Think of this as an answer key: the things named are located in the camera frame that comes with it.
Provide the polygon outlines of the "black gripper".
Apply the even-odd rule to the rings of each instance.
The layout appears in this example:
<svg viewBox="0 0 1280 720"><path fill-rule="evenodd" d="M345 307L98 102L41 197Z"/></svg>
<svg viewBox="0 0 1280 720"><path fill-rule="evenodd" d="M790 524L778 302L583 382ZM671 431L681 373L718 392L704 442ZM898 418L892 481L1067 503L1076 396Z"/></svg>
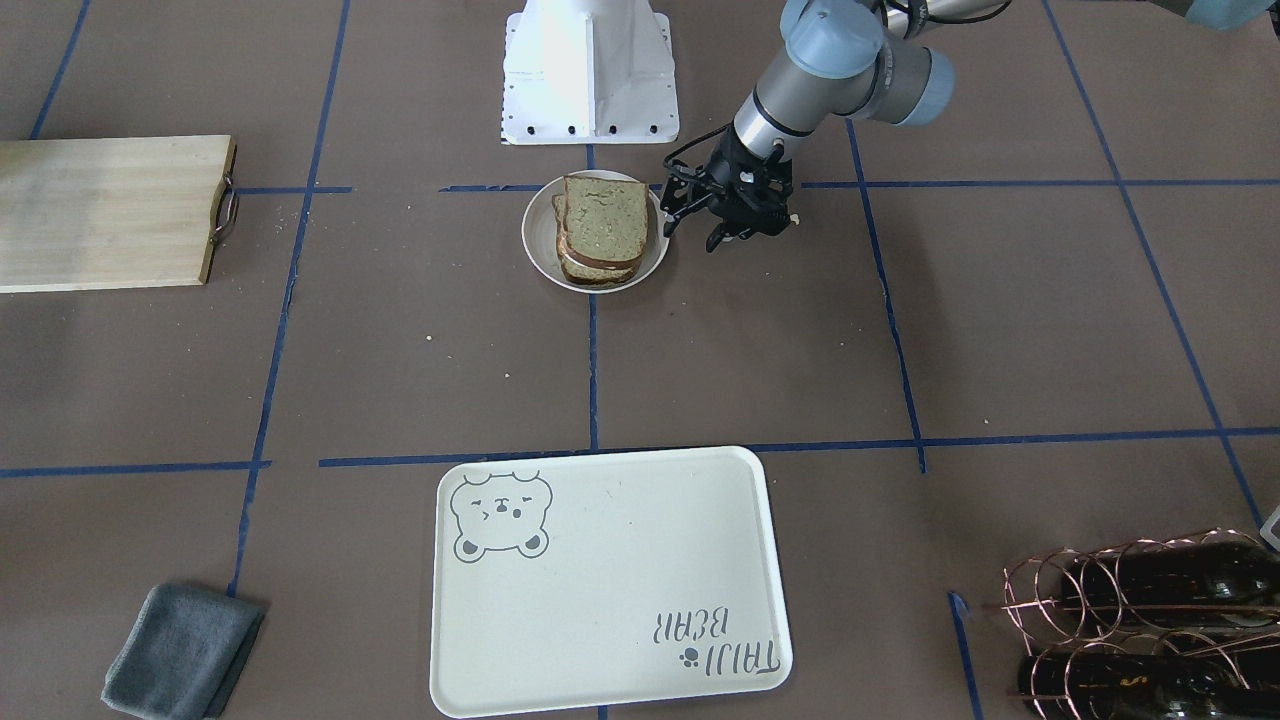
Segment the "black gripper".
<svg viewBox="0 0 1280 720"><path fill-rule="evenodd" d="M721 131L701 168L709 182L707 210L719 218L707 236L707 252L735 236L777 236L792 224L794 163L783 154L785 146L776 145L765 158L758 158L731 128Z"/></svg>

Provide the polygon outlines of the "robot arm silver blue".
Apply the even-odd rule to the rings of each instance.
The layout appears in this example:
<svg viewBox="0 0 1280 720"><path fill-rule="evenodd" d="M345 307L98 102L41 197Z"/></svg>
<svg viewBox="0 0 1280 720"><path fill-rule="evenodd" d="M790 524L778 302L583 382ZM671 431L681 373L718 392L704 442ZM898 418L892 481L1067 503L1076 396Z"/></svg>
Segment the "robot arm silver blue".
<svg viewBox="0 0 1280 720"><path fill-rule="evenodd" d="M986 23L1006 1L788 1L781 50L733 119L710 132L714 149L699 167L664 160L664 236L708 211L717 225L705 249L777 236L795 224L794 159L829 117L888 126L925 126L948 105L954 64L920 44L933 28Z"/></svg>

